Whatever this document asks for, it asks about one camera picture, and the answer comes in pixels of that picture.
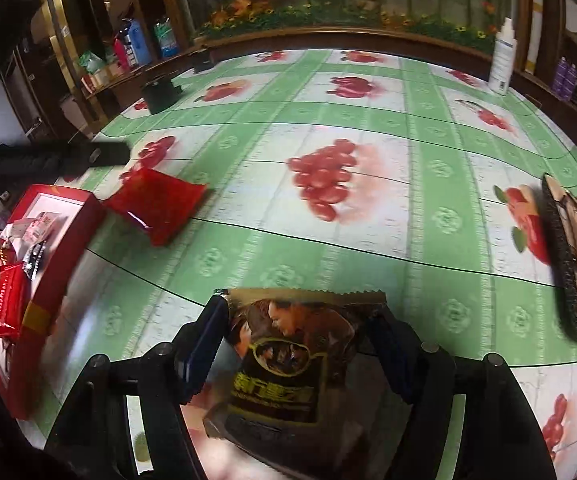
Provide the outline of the plain red snack packet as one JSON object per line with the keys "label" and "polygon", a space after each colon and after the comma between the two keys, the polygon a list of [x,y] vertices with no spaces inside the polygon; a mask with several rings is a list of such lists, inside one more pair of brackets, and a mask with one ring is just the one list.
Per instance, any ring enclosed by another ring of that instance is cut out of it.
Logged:
{"label": "plain red snack packet", "polygon": [[132,172],[103,205],[144,231],[153,246],[165,246],[189,221],[206,184],[194,184],[151,168]]}

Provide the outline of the brown photo snack packet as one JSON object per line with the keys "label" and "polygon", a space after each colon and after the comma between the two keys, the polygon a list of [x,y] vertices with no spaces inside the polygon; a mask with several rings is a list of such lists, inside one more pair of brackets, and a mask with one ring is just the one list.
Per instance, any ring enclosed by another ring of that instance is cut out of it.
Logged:
{"label": "brown photo snack packet", "polygon": [[295,479],[383,479],[409,410],[369,342],[385,321],[379,290],[229,288],[223,372],[204,418],[208,437]]}

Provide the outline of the red gift box white inside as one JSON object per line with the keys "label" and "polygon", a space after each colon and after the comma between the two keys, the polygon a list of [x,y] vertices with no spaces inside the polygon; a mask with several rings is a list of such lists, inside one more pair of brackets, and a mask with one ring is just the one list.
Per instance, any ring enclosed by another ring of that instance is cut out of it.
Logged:
{"label": "red gift box white inside", "polygon": [[0,243],[0,269],[22,262],[29,280],[28,304],[18,341],[0,338],[0,395],[19,419],[32,412],[43,347],[58,317],[72,272],[84,248],[105,216],[90,192],[66,186],[34,184],[13,209],[11,223],[34,218],[42,211],[57,212],[62,221],[50,237],[17,258],[10,245]]}

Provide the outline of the pink white snack packet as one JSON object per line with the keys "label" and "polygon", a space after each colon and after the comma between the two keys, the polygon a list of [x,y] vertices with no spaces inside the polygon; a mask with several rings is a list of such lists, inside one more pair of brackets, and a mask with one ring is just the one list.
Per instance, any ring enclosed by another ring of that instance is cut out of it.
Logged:
{"label": "pink white snack packet", "polygon": [[37,217],[21,218],[7,224],[0,233],[0,239],[4,245],[10,245],[20,259],[32,246],[45,242],[62,219],[63,216],[57,212],[42,211]]}

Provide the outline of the black round container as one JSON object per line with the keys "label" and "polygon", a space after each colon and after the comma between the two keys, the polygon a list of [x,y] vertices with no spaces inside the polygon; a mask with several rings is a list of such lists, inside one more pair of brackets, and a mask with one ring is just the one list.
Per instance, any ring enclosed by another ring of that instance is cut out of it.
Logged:
{"label": "black round container", "polygon": [[162,75],[143,84],[141,96],[152,115],[159,114],[176,104],[183,90],[172,82],[170,75]]}

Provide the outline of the blue box on shelf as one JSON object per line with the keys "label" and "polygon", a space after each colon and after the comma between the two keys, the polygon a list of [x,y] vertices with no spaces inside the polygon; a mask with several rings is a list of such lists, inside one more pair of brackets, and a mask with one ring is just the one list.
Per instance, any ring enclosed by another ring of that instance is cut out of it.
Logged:
{"label": "blue box on shelf", "polygon": [[134,56],[136,57],[136,61],[138,61],[139,66],[151,64],[151,52],[148,50],[145,36],[142,32],[142,28],[138,20],[130,21],[128,25],[128,37]]}

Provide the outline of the red snack packet right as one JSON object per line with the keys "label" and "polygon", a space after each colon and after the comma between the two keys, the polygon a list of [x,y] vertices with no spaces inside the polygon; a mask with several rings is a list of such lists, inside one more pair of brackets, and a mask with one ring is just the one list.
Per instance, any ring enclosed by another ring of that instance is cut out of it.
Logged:
{"label": "red snack packet right", "polygon": [[28,290],[29,280],[22,262],[0,269],[0,338],[18,341],[28,304]]}

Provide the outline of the green bag on shelf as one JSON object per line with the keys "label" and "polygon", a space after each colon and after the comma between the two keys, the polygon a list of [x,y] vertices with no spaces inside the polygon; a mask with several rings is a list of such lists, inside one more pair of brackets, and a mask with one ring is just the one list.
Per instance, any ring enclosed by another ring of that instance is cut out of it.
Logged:
{"label": "green bag on shelf", "polygon": [[164,16],[157,21],[154,26],[154,32],[163,58],[172,58],[180,53],[169,18]]}

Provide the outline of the purple bottles on shelf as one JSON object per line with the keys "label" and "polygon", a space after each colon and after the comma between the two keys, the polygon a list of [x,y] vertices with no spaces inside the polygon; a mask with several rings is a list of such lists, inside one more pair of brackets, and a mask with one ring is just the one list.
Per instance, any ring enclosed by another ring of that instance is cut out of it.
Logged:
{"label": "purple bottles on shelf", "polygon": [[569,63],[563,56],[559,59],[553,82],[552,91],[564,102],[570,102],[577,88],[577,66]]}

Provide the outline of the white spray bottle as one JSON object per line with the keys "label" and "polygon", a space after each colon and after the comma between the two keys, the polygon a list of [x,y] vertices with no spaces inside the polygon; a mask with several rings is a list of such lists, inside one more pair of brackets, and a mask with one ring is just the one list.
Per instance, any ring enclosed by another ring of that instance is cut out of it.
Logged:
{"label": "white spray bottle", "polygon": [[517,40],[511,18],[505,18],[501,29],[495,36],[493,57],[488,78],[489,89],[505,96],[514,70]]}

